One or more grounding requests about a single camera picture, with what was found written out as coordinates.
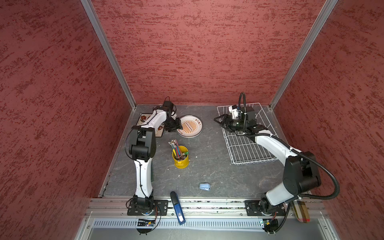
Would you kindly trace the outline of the square floral plate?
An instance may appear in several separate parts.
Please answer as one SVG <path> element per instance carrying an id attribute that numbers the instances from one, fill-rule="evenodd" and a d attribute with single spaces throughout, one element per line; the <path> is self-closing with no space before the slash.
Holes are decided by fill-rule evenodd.
<path id="1" fill-rule="evenodd" d="M 146 113 L 140 113 L 140 116 L 139 116 L 139 119 L 137 121 L 137 126 L 141 126 L 143 125 L 147 120 L 149 120 L 151 118 L 151 115 L 152 114 L 146 114 Z M 162 123 L 158 129 L 156 130 L 156 137 L 157 138 L 160 138 L 162 137 L 163 133 L 164 133 L 164 127 L 165 127 L 165 123 Z"/>

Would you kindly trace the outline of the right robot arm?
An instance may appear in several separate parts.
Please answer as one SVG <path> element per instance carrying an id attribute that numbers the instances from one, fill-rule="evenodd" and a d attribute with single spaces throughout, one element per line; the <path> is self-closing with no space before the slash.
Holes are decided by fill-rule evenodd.
<path id="1" fill-rule="evenodd" d="M 252 106 L 229 106 L 214 119 L 223 129 L 231 161 L 235 165 L 279 161 L 284 166 L 282 182 L 262 194 L 256 210 L 263 215 L 276 213 L 288 204 L 321 185 L 315 156 L 301 152 L 278 138 L 270 123 Z"/>

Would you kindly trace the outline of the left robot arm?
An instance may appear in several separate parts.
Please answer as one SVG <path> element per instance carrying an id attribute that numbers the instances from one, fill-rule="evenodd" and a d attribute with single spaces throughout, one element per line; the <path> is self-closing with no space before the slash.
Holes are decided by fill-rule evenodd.
<path id="1" fill-rule="evenodd" d="M 136 191 L 132 198 L 132 208 L 143 215 L 151 215 L 156 210 L 152 186 L 152 161 L 156 153 L 156 131 L 161 125 L 168 132 L 182 128 L 177 108 L 165 100 L 139 126 L 133 126 L 125 142 L 125 152 L 134 161 L 136 168 Z"/>

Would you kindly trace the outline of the coloured pencils bundle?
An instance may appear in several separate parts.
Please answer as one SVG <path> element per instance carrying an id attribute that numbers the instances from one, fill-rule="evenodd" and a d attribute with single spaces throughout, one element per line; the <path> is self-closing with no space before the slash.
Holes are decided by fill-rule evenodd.
<path id="1" fill-rule="evenodd" d="M 184 160 L 187 157 L 189 152 L 182 152 L 177 140 L 171 140 L 169 144 L 173 148 L 173 152 L 178 161 Z"/>

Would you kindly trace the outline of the yellow pencil cup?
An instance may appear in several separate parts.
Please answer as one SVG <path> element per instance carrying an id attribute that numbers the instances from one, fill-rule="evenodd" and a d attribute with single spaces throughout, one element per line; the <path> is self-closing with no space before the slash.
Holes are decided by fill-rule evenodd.
<path id="1" fill-rule="evenodd" d="M 189 150 L 184 146 L 179 146 L 179 150 L 181 152 L 181 155 L 177 155 L 176 150 L 173 150 L 172 157 L 174 160 L 174 164 L 178 169 L 185 169 L 189 163 Z"/>

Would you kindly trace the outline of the light blue eraser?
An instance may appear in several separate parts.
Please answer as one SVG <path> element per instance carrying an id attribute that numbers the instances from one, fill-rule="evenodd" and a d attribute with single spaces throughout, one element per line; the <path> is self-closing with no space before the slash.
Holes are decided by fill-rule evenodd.
<path id="1" fill-rule="evenodd" d="M 204 191 L 209 191 L 211 189 L 211 185 L 209 183 L 201 183 L 199 188 Z"/>

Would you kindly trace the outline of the blue black stapler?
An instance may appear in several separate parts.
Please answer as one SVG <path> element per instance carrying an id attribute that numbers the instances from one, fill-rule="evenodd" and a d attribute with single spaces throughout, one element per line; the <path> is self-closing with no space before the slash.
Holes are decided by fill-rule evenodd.
<path id="1" fill-rule="evenodd" d="M 184 213 L 183 213 L 183 209 L 180 205 L 180 201 L 179 201 L 179 197 L 177 195 L 177 193 L 175 191 L 172 191 L 170 193 L 170 197 L 171 197 L 171 201 L 173 203 L 173 206 L 174 206 L 174 210 L 175 210 L 175 213 L 176 213 L 176 216 L 178 218 L 178 222 L 180 225 L 183 225 L 186 223 L 186 219 L 185 219 L 185 216 L 184 216 Z"/>

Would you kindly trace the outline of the plaid tape roll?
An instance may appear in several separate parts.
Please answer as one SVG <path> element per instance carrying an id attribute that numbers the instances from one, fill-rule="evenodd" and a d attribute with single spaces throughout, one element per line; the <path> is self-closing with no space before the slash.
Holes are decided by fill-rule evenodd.
<path id="1" fill-rule="evenodd" d="M 305 202 L 295 200 L 293 202 L 293 208 L 294 214 L 299 222 L 305 224 L 310 222 L 310 214 Z"/>

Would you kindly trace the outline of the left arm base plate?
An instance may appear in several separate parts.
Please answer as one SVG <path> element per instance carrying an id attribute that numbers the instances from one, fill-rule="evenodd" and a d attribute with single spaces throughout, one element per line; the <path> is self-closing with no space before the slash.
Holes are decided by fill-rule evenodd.
<path id="1" fill-rule="evenodd" d="M 128 206 L 128 216 L 166 216 L 168 200 L 141 200 L 134 199 Z"/>

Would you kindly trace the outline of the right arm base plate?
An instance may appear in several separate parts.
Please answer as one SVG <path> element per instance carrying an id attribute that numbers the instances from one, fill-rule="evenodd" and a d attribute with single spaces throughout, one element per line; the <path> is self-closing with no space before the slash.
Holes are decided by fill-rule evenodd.
<path id="1" fill-rule="evenodd" d="M 248 217 L 282 217 L 286 214 L 284 204 L 267 207 L 267 210 L 263 210 L 260 200 L 246 200 L 244 203 Z"/>

